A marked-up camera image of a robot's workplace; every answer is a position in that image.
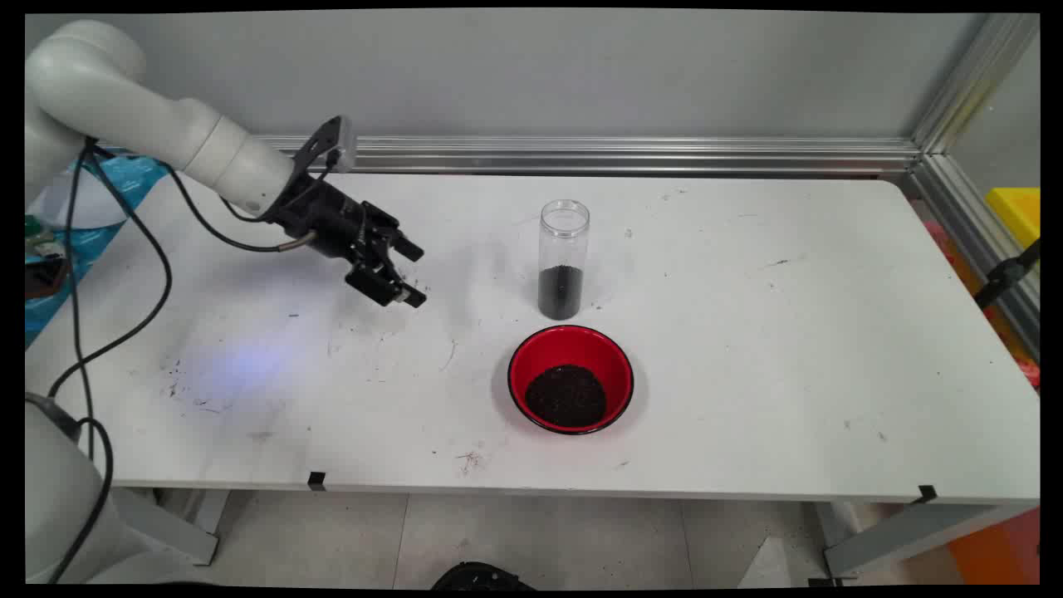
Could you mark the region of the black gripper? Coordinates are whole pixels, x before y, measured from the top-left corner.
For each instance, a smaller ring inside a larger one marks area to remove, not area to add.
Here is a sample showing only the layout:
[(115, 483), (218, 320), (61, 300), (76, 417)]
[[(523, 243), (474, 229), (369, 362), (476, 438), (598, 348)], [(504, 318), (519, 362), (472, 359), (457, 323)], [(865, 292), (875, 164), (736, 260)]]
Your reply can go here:
[[(417, 262), (424, 250), (401, 230), (399, 220), (365, 202), (364, 208), (339, 189), (308, 173), (299, 174), (268, 209), (268, 222), (296, 239), (314, 232), (307, 245), (324, 257), (350, 262), (345, 284), (379, 306), (421, 307), (428, 296), (404, 280), (390, 258), (394, 250)], [(364, 244), (360, 247), (361, 236)]]

